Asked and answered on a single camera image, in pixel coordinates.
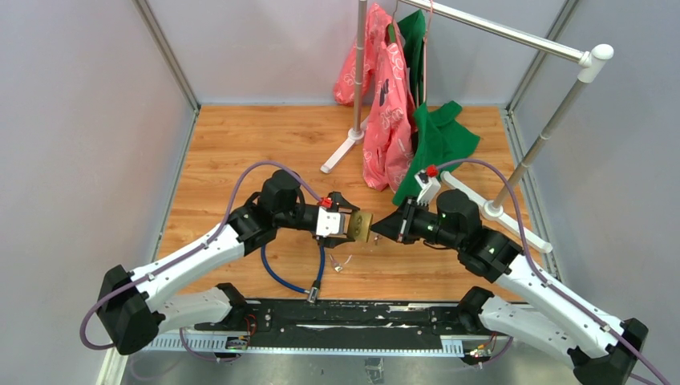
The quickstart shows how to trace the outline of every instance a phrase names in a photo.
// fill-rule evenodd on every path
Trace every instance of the pink cloth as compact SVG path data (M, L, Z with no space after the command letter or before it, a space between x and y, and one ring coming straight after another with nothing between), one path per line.
M388 185L396 191L405 177L413 159L411 127L409 121L415 105L408 90L406 61L401 42L387 43L386 28L392 17L378 4L366 16L366 50L364 55L364 82L366 93L370 79L375 77L375 95L366 123L363 141L363 178L369 187L384 190ZM399 29L394 24L399 36ZM338 103L354 102L353 47L334 87Z

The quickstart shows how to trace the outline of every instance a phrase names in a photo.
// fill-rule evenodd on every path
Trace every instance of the horizontal bar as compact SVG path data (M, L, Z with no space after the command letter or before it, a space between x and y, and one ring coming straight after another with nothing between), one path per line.
M399 1L405 4L416 6L422 10L430 10L429 0ZM473 14L468 14L463 11L453 9L450 6L441 5L437 2L435 2L433 11L435 14L439 14L445 18L450 18L452 20L456 20L457 22L491 32L492 34L498 35L502 38L512 40L513 42L517 42L519 44L524 44L525 46L536 48L537 50L567 59L575 63L579 63L585 55L585 52L579 51L572 47L567 47L564 44L555 43L552 40L541 38L535 36L534 34L528 34L521 30L516 30L514 28L510 28L509 26L504 26L497 22L492 22L485 18L480 18Z

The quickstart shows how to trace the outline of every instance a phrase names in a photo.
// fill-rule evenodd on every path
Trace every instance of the metal edge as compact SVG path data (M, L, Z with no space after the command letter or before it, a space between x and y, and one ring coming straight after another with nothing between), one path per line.
M96 385L118 385L123 382L125 365L128 362L126 355L119 355L115 349L109 349L104 356L102 368L95 382Z
M175 180L172 182L172 190L170 192L170 197L168 198L168 206L165 209L165 214L163 215L163 221L160 223L160 228L158 231L158 240L156 241L156 247L154 247L151 261L155 261L158 258L158 250L160 248L160 243L163 240L163 235L165 234L165 226L168 225L168 218L170 217L170 212L172 211L172 204L175 202L175 196L177 195L177 187L180 184L180 179L182 177L182 172L184 171L184 164L187 160L187 155L189 152L189 146L191 145L193 139L193 133L196 131L196 124L198 123L199 111L194 112L192 125L188 130L187 137L184 139L184 145L181 150L181 158L177 162L175 169Z
M193 92L187 77L184 75L184 72L180 67L177 57L172 52L172 48L170 47L168 40L165 38L163 30L160 28L160 24L158 23L156 16L153 14L153 10L149 5L148 0L132 0L132 3L135 4L135 7L139 11L140 17L144 21L144 24L146 24L149 34L151 34L153 37L154 42L156 42L158 51L161 55L163 55L163 59L165 59L172 76L175 77L175 81L177 81L177 84L180 86L184 97L192 109L197 113L200 109L200 103L198 102L196 94Z
M546 39L557 41L560 38L562 32L565 30L567 24L569 23L569 20L573 16L573 13L576 10L577 6L579 5L580 1L581 0L565 0L565 4L557 13L555 21L548 29L548 34L545 36ZM527 71L524 73L524 76L522 76L522 80L520 81L520 84L517 86L515 93L512 94L510 102L505 107L507 111L515 111L515 109L517 109L517 106L520 105L522 99L526 95L526 91L529 85L536 77L536 74L540 70L540 67L543 65L543 62L545 61L546 57L547 54L543 51L538 51L536 55L534 55L533 60L529 65Z
M524 156L525 150L523 143L523 138L521 137L520 131L517 129L517 123L513 119L514 114L508 113L504 109L500 109L500 116L503 120L503 125L505 128L505 135L508 138L508 145L510 147L510 153L512 154L512 160L515 164L519 162ZM543 204L536 187L536 180L533 177L532 169L527 169L526 174L520 180L520 187L522 189L522 194L524 194L524 200L527 204L527 210L529 214L529 219L532 222L533 231L539 237L550 242L551 232L547 223L543 218ZM561 280L560 269L557 265L557 257L555 255L555 250L550 253L542 253L541 259L545 269L555 278Z

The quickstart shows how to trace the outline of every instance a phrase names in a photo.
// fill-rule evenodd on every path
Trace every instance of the wall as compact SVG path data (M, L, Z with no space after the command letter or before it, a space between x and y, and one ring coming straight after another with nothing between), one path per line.
M151 259L192 113L129 1L2 2L0 52L0 383L89 385L80 320Z
M645 353L680 383L680 3L584 1L562 42L616 53L533 167L565 280L579 294L650 328ZM549 59L517 111L533 140L578 72ZM642 365L637 372L647 374Z
M564 0L440 2L543 36ZM331 90L356 35L356 0L150 3L202 103L334 103ZM395 0L378 3L389 13L395 7ZM398 19L414 10L401 4ZM429 41L431 104L506 103L535 54L440 16Z

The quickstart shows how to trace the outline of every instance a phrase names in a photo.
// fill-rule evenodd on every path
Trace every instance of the wooden tabletop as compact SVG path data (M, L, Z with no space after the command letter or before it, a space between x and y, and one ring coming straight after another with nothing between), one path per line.
M319 171L347 137L351 111L335 106L201 108L159 257L210 230L223 217L236 179L259 160L287 165L321 196L341 192L350 203L372 212L374 221L392 213L396 209L391 203L393 193L389 189L375 191L364 183L359 149L351 151L331 174ZM474 157L494 164L509 176L513 162L498 108L466 107L458 121L482 138ZM274 171L271 166L253 170L241 185L234 207L260 191L262 182ZM475 164L461 166L454 175L487 198L494 197L502 185L491 171ZM505 208L514 214L511 202L506 202ZM523 218L529 223L526 213ZM496 224L485 224L500 229ZM387 239L380 239L376 245L371 239L368 243L340 245L327 253L341 263L350 255L352 258L340 273L326 260L320 298L455 301L471 286L482 286L507 300L520 299L468 273L458 263L455 251L433 250L422 244L400 245ZM319 255L309 233L282 229L267 246L267 254L277 274L300 287L311 286ZM221 282L233 283L251 298L301 297L265 272L259 251L215 269L184 292L207 290Z

